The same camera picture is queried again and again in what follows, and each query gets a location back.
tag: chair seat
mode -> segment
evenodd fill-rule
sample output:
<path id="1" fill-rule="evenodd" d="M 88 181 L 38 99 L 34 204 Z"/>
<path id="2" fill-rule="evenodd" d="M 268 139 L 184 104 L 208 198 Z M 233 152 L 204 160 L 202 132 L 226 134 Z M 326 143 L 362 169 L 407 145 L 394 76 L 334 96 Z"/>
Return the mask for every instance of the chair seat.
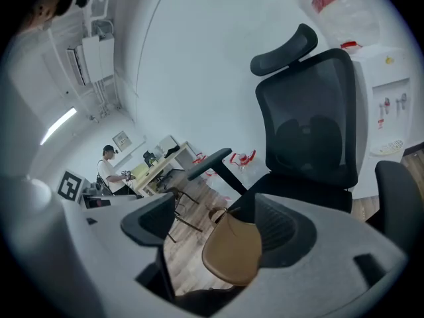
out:
<path id="1" fill-rule="evenodd" d="M 256 225 L 243 223 L 227 213 L 207 239 L 201 257 L 216 277 L 236 286 L 247 286 L 258 271 L 261 254 Z"/>
<path id="2" fill-rule="evenodd" d="M 247 223 L 254 223 L 255 193 L 297 199 L 347 213 L 352 211 L 352 194 L 349 191 L 331 185 L 269 173 L 260 178 L 230 206 L 229 209 L 240 207 L 240 210 L 233 213 L 234 217 Z"/>

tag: white table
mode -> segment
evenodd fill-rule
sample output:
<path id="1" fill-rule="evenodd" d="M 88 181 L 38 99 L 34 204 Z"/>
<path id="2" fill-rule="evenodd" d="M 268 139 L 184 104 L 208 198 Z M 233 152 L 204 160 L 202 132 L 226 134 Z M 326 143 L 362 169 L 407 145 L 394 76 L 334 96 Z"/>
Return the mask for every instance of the white table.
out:
<path id="1" fill-rule="evenodd" d="M 159 159 L 158 163 L 155 166 L 150 167 L 148 170 L 143 171 L 139 175 L 135 176 L 135 180 L 133 181 L 133 189 L 139 192 L 144 197 L 148 197 L 149 195 L 145 192 L 145 188 L 149 190 L 152 194 L 156 194 L 155 191 L 151 187 L 148 186 L 160 171 L 162 171 L 173 159 L 177 161 L 177 163 L 185 170 L 188 171 L 190 168 L 194 166 L 193 164 L 193 156 L 190 154 L 190 147 L 188 143 L 185 142 L 180 145 L 180 149 L 177 152 L 172 153 L 167 158 Z"/>

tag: ceiling light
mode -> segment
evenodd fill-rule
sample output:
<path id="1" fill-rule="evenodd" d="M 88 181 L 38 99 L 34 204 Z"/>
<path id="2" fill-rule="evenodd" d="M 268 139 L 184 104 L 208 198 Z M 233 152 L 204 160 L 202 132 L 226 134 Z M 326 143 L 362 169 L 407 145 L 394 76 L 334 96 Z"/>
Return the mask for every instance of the ceiling light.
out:
<path id="1" fill-rule="evenodd" d="M 61 127 L 72 115 L 77 113 L 77 111 L 72 107 L 68 112 L 66 112 L 64 115 L 60 117 L 59 120 L 57 120 L 50 128 L 48 129 L 46 135 L 41 140 L 40 145 L 43 145 L 46 140 L 54 133 L 56 130 Z"/>

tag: tan stool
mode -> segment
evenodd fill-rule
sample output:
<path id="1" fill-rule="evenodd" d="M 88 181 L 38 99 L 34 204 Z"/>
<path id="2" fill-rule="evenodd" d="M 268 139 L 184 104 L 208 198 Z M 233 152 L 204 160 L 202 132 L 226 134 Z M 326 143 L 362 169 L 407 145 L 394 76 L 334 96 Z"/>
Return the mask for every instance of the tan stool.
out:
<path id="1" fill-rule="evenodd" d="M 224 282 L 247 286 L 258 271 L 262 243 L 255 224 L 225 213 L 206 241 L 205 267 Z"/>

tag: black pants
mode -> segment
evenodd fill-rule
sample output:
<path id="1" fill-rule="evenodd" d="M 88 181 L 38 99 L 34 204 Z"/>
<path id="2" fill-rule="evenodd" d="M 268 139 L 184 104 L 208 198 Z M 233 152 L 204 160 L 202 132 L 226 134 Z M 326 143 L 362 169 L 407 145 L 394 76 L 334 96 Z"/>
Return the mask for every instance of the black pants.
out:
<path id="1" fill-rule="evenodd" d="M 124 187 L 118 189 L 113 195 L 136 195 L 136 193 L 129 188 L 127 185 L 125 185 Z"/>

